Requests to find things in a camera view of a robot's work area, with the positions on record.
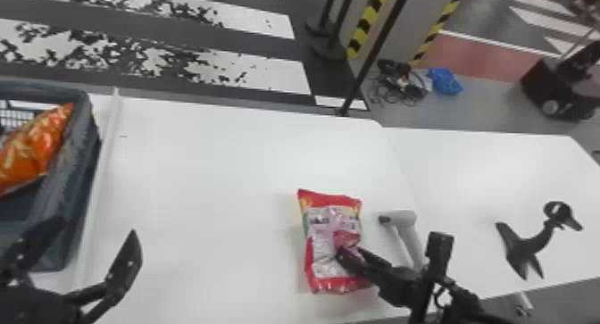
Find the red snack bag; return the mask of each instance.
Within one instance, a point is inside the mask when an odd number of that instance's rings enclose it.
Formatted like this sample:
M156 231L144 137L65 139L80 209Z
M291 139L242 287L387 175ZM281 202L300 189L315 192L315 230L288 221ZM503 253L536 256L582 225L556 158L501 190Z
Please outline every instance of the red snack bag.
M306 234L304 272L313 293L344 294L370 282L349 274L336 261L340 246L360 257L360 200L345 195L324 195L299 189L298 202Z
M63 145L63 130L73 104L43 112L18 127L0 149L0 195L46 175Z

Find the wheel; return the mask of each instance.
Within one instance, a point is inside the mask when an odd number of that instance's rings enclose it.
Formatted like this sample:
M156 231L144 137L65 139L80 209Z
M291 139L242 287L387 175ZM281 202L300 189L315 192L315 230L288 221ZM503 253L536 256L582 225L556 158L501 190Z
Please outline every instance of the wheel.
M595 115L595 114L596 114L596 109L594 109L594 110L591 110L591 111L589 111L589 112L587 112L587 113L583 114L583 115L581 116L581 119L582 119L582 120L590 120L590 119L592 119L592 118L594 117L594 115Z
M546 100L542 104L542 113L549 117L554 117L560 109L561 105L555 100Z

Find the gray basket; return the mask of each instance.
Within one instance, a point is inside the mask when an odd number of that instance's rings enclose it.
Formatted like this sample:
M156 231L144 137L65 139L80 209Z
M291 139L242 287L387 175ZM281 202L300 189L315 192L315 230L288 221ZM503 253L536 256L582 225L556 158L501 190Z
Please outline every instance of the gray basket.
M31 185L0 196L0 253L31 225L55 215L68 221L68 227L34 270L57 271L65 267L75 230L87 209L100 140L92 105L85 92L0 81L2 136L42 112L38 109L40 104L67 103L74 103L73 113L63 132L61 150L49 172Z

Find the yellow and black striped post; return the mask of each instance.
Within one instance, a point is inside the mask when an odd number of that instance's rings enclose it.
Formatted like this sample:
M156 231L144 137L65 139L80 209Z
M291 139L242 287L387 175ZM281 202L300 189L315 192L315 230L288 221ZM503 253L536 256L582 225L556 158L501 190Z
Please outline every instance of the yellow and black striped post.
M364 45L364 42L369 38L369 31L379 18L379 12L381 7L386 3L387 0L369 0L367 6L364 8L362 18L358 21L354 36L350 40L348 45L347 53L349 58L358 57L358 53Z
M427 37L425 37L423 44L419 46L419 49L417 49L417 54L415 54L412 60L408 62L409 64L411 64L411 66L416 66L421 60L421 58L423 58L423 56L431 46L431 43L433 43L433 40L438 35L439 31L442 28L444 28L444 24L446 23L446 21L448 21L450 14L452 14L456 10L456 7L458 7L458 4L460 3L461 0L452 0L450 4L446 5L444 11L442 12L442 16L440 16L439 19L437 19L436 24L434 24L433 27L431 27L431 29L429 30L429 33L427 33Z

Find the red floor area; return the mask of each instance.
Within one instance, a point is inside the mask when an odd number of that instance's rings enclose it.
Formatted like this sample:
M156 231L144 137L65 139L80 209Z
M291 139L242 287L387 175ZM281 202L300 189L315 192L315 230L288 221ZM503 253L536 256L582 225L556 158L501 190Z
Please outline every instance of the red floor area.
M458 75L515 82L540 57L538 54L440 34L419 67L448 68Z

